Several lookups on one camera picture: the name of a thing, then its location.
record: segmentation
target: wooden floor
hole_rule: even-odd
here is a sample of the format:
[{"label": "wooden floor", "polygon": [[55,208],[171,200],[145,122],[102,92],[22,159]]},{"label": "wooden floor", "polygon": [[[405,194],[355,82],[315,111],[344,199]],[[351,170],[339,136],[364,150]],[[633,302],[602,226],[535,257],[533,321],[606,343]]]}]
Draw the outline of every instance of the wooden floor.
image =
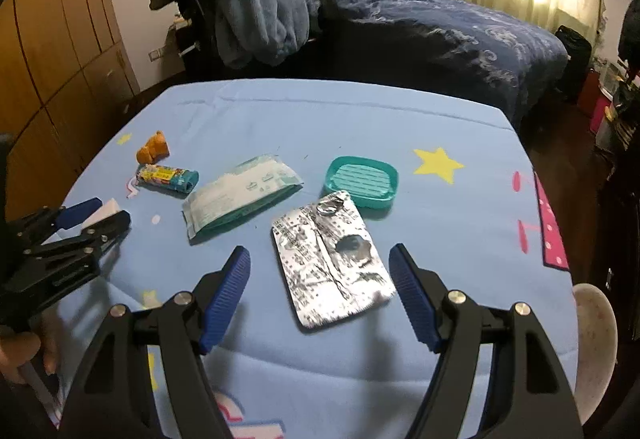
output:
[{"label": "wooden floor", "polygon": [[520,138],[562,233],[575,283],[587,282],[597,230],[597,191],[610,165],[594,151],[589,118],[575,105],[545,96],[523,121]]}]

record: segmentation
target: white stool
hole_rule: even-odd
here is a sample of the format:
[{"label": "white stool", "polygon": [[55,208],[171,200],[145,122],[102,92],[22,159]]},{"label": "white stool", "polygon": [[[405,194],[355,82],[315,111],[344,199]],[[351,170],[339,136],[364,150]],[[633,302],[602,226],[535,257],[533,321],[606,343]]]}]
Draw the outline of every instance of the white stool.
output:
[{"label": "white stool", "polygon": [[618,327],[611,304],[591,284],[574,286],[578,314],[578,373],[575,403],[584,424],[598,408],[616,365]]}]

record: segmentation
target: silver foil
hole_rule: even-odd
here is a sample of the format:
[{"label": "silver foil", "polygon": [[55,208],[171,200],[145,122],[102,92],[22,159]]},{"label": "silver foil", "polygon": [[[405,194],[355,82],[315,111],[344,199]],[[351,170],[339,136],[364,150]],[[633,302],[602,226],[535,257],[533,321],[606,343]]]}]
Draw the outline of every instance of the silver foil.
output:
[{"label": "silver foil", "polygon": [[363,312],[396,293],[348,192],[292,210],[271,229],[298,319],[308,329]]}]

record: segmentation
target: yellow star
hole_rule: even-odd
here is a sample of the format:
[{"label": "yellow star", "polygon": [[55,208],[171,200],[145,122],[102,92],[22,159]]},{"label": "yellow star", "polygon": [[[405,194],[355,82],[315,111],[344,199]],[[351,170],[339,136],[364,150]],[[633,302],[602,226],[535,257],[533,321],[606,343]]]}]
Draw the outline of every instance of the yellow star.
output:
[{"label": "yellow star", "polygon": [[158,390],[158,382],[154,377],[154,365],[156,364],[156,358],[154,356],[154,353],[148,353],[147,357],[149,359],[149,374],[151,375],[151,390],[155,392],[156,390]]},{"label": "yellow star", "polygon": [[131,135],[132,134],[125,134],[120,139],[118,139],[116,142],[118,144],[125,144],[129,139],[131,139]]},{"label": "yellow star", "polygon": [[153,291],[143,291],[142,292],[142,307],[145,309],[155,309],[156,307],[160,307],[162,304],[158,301],[158,294],[156,294],[156,290]]},{"label": "yellow star", "polygon": [[414,174],[436,174],[447,183],[453,184],[453,170],[465,167],[465,165],[450,159],[442,148],[438,148],[435,152],[425,152],[424,150],[414,150],[414,152],[424,161]]}]

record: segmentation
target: wooden wardrobe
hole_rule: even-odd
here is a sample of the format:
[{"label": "wooden wardrobe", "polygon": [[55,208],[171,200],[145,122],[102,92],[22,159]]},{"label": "wooden wardrobe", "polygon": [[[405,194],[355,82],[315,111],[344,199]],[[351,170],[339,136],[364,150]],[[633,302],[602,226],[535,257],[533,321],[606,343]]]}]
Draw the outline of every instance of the wooden wardrobe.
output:
[{"label": "wooden wardrobe", "polygon": [[0,132],[8,220],[59,206],[139,93],[111,0],[4,0]]}]

